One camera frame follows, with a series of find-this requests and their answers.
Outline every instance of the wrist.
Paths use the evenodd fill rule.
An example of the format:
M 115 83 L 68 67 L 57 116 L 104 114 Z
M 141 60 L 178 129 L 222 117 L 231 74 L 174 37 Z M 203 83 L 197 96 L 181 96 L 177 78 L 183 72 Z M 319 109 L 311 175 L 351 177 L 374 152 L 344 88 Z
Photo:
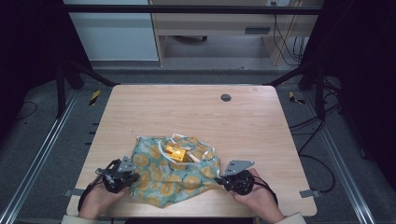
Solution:
M 257 203 L 257 200 L 255 201 L 256 202 L 247 203 L 247 206 L 266 222 L 277 223 L 285 218 L 275 201 L 266 201 L 264 199 L 259 200 L 259 203 Z
M 100 214 L 95 206 L 90 207 L 88 209 L 86 208 L 84 209 L 84 207 L 82 207 L 78 213 L 78 217 L 90 219 L 90 220 L 96 220 L 99 218 L 99 216 Z

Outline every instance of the small hole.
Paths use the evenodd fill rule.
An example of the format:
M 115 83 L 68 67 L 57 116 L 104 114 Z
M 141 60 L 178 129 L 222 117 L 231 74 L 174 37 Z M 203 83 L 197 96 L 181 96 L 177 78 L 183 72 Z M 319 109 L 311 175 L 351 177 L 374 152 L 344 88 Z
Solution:
M 231 95 L 224 93 L 220 96 L 220 99 L 224 102 L 229 102 L 231 101 Z

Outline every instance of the sleeve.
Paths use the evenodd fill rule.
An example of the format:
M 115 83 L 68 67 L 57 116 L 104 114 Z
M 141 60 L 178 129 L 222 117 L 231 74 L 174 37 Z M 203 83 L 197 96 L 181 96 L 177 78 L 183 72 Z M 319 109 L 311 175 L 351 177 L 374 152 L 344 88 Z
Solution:
M 277 222 L 276 224 L 305 224 L 305 220 L 301 213 L 296 213 L 294 215 L 286 217 L 285 219 Z
M 64 215 L 62 219 L 62 224 L 95 224 L 96 220 L 85 219 L 81 217 L 70 217 Z

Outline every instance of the blue-green fabric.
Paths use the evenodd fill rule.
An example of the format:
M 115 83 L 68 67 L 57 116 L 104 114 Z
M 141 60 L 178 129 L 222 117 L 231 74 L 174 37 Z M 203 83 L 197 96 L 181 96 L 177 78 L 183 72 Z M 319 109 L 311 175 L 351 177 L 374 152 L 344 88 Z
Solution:
M 163 152 L 166 146 L 187 149 L 198 162 L 174 162 Z M 140 174 L 132 184 L 133 198 L 164 208 L 201 194 L 217 183 L 219 157 L 212 146 L 195 137 L 137 137 L 132 162 Z

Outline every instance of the yellow object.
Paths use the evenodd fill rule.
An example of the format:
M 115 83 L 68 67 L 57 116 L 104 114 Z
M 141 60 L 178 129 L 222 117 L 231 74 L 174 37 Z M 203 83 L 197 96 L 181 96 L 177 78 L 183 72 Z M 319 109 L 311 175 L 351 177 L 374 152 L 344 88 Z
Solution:
M 186 150 L 177 147 L 167 146 L 165 149 L 165 153 L 174 161 L 176 162 L 188 162 L 190 161 Z
M 100 94 L 100 91 L 99 91 L 99 90 L 97 90 L 97 91 L 95 91 L 95 92 L 93 93 L 89 105 L 95 105 L 96 100 L 97 100 L 98 97 L 99 97 L 99 94 Z

